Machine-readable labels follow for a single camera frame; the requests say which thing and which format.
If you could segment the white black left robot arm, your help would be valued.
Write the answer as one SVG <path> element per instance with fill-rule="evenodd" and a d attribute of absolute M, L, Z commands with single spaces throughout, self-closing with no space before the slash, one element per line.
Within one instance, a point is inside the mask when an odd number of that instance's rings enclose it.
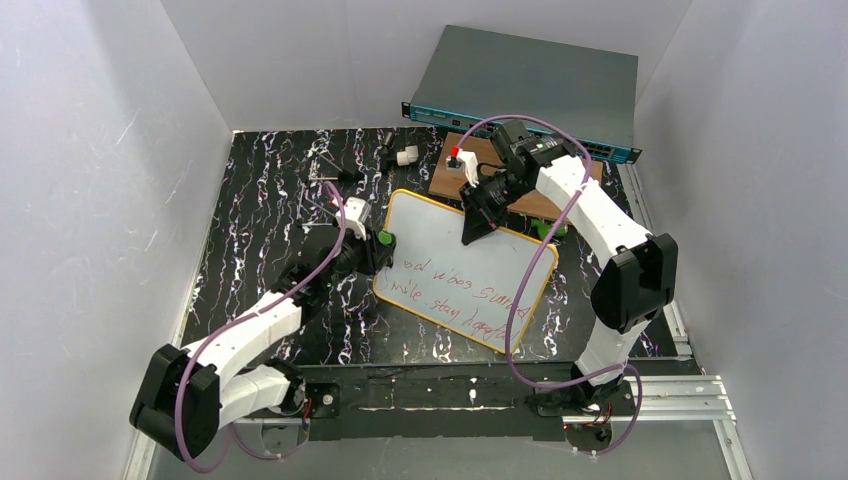
<path fill-rule="evenodd" d="M 189 463 L 218 431 L 259 410 L 298 411 L 304 379 L 287 361 L 249 362 L 298 332 L 324 308 L 331 284 L 393 264 L 394 234 L 371 227 L 320 226 L 276 282 L 241 316 L 184 347 L 165 344 L 146 369 L 129 413 L 138 431 Z"/>

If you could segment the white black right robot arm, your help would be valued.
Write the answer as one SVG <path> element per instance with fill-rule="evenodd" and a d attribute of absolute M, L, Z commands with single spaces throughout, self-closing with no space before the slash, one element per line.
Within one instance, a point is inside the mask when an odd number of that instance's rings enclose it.
<path fill-rule="evenodd" d="M 484 126 L 473 124 L 451 148 L 449 161 L 466 177 L 460 189 L 464 209 L 461 242 L 468 246 L 493 233 L 508 207 L 537 192 L 560 211 L 554 225 L 577 230 L 595 254 L 601 274 L 590 302 L 595 322 L 588 343 L 571 368 L 571 378 L 534 388 L 527 401 L 542 408 L 584 409 L 603 405 L 621 382 L 636 340 L 674 297 L 678 245 L 668 234 L 653 234 L 629 217 L 591 175 L 587 147 L 544 122 L 548 134 L 525 126 L 529 116 L 496 115 L 490 142 L 501 167 L 483 175 L 468 138 Z"/>

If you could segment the orange framed whiteboard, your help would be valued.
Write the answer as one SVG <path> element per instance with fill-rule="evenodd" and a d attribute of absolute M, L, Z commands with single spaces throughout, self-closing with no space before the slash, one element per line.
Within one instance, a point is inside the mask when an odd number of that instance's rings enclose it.
<path fill-rule="evenodd" d="M 499 353 L 519 343 L 559 254 L 547 246 L 523 277 L 538 241 L 500 228 L 469 246 L 461 211 L 409 190 L 390 197 L 384 228 L 396 237 L 393 265 L 373 291 L 381 300 Z"/>

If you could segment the green black whiteboard eraser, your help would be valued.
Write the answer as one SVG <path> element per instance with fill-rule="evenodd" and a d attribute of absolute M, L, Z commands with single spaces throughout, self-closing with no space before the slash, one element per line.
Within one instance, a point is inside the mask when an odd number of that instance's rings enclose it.
<path fill-rule="evenodd" d="M 396 237 L 394 234 L 385 229 L 381 229 L 377 233 L 378 242 L 385 248 L 394 248 L 396 246 Z"/>

